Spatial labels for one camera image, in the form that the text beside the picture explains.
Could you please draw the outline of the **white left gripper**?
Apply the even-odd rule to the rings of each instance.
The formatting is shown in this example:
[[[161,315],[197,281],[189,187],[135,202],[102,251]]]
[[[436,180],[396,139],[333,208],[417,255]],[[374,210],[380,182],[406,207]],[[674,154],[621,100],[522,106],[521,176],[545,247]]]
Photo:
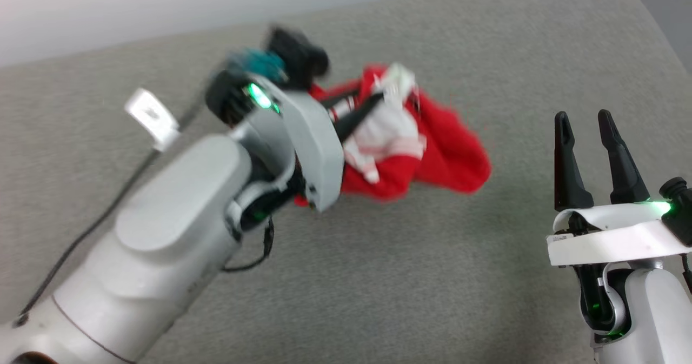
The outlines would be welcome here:
[[[244,187],[235,199],[243,211],[263,196],[284,193],[291,200],[304,194],[318,211],[334,204],[341,193],[346,141],[383,100],[371,95],[334,125],[327,110],[306,92],[284,90],[249,72],[217,73],[205,90],[208,108],[221,116],[227,104],[248,104],[250,112],[230,136],[259,157],[272,172],[272,181]]]

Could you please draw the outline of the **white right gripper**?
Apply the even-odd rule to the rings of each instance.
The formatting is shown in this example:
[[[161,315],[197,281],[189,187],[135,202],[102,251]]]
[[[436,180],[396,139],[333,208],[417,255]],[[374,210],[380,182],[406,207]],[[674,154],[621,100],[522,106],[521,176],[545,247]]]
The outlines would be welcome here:
[[[584,187],[568,114],[557,112],[554,122],[554,208],[558,214],[552,226],[554,233],[547,238],[552,266],[647,260],[690,252],[690,246],[677,239],[661,220],[670,204],[647,201],[647,186],[610,111],[599,110],[598,125],[608,152],[613,206],[595,206]]]

